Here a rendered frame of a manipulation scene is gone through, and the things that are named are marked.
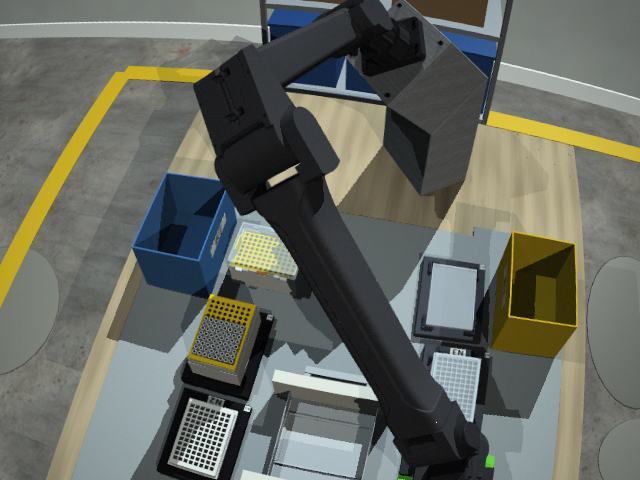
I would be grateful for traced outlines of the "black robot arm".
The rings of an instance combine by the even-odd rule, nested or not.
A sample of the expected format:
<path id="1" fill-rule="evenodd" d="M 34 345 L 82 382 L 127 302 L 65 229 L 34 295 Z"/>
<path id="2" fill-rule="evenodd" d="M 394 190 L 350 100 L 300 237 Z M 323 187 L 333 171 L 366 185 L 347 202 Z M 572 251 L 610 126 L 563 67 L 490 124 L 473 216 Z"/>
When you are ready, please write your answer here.
<path id="1" fill-rule="evenodd" d="M 419 358 L 328 189 L 325 175 L 340 159 L 313 114 L 283 89 L 358 48 L 370 77 L 423 61 L 422 22 L 394 20 L 379 0 L 346 0 L 301 29 L 244 47 L 194 83 L 215 172 L 239 215 L 257 211 L 286 246 L 405 462 L 429 466 L 426 480 L 485 480 L 487 438 Z M 298 163 L 298 173 L 271 187 L 270 178 Z"/>

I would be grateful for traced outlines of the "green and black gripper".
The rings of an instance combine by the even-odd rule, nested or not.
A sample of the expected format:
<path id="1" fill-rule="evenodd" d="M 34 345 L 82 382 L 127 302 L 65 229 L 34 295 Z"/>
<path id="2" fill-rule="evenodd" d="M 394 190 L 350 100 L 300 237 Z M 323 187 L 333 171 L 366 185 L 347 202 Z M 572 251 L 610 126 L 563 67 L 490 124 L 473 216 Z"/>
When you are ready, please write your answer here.
<path id="1" fill-rule="evenodd" d="M 485 480 L 493 480 L 494 475 L 494 456 L 488 455 L 483 462 L 482 478 Z M 485 467 L 486 465 L 486 467 Z M 426 480 L 429 466 L 414 468 L 410 467 L 403 459 L 401 459 L 399 474 L 397 480 Z M 414 475 L 413 475 L 414 472 Z M 412 479 L 413 475 L 413 479 Z"/>

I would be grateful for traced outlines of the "white multi-well plate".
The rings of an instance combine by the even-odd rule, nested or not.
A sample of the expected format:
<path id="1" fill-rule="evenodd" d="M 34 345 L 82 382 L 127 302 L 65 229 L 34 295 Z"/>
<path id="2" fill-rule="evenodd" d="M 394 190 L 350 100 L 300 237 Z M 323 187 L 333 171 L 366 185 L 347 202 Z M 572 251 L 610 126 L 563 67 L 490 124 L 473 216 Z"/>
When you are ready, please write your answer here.
<path id="1" fill-rule="evenodd" d="M 444 388 L 450 401 L 457 401 L 467 422 L 474 419 L 480 366 L 481 358 L 437 352 L 433 355 L 431 376 Z"/>
<path id="2" fill-rule="evenodd" d="M 189 398 L 167 464 L 218 480 L 238 414 Z"/>

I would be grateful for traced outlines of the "grey flat mat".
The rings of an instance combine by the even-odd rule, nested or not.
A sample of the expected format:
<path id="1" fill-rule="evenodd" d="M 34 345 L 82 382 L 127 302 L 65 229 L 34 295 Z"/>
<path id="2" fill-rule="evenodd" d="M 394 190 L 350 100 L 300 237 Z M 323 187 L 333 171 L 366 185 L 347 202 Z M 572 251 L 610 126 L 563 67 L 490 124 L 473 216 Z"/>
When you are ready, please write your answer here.
<path id="1" fill-rule="evenodd" d="M 257 211 L 235 213 L 212 294 L 274 315 L 249 400 L 182 382 L 209 298 L 149 285 L 143 276 L 71 480 L 180 480 L 156 469 L 185 387 L 252 407 L 230 480 L 243 470 L 267 475 L 288 399 L 274 394 L 275 369 L 364 376 L 304 277 L 297 296 L 232 282 L 228 258 L 242 222 L 271 227 Z M 562 349 L 555 358 L 491 349 L 497 268 L 511 233 L 474 226 L 470 236 L 339 214 L 421 361 L 425 343 L 491 353 L 481 432 L 495 457 L 493 480 L 552 480 Z M 424 256 L 486 266 L 479 345 L 413 336 Z M 377 414 L 362 480 L 398 478 L 402 456 L 385 421 Z"/>

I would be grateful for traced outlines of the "blue open-top bin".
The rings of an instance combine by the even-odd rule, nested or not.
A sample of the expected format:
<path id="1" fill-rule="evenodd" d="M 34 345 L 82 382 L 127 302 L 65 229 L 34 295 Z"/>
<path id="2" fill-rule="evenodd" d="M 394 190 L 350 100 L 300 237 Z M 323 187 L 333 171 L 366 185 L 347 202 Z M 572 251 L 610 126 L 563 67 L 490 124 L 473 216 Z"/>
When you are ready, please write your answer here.
<path id="1" fill-rule="evenodd" d="M 224 191 L 218 179 L 166 172 L 132 245 L 147 284 L 209 298 L 237 224 Z"/>

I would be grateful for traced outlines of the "yellow open-top box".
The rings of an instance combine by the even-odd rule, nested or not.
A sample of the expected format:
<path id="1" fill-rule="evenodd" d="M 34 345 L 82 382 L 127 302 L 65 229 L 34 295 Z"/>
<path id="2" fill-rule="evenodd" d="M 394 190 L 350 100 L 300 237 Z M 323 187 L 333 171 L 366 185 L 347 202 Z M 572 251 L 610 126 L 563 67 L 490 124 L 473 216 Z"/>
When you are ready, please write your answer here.
<path id="1" fill-rule="evenodd" d="M 491 349 L 555 358 L 576 329 L 576 243 L 512 231 L 497 268 Z"/>

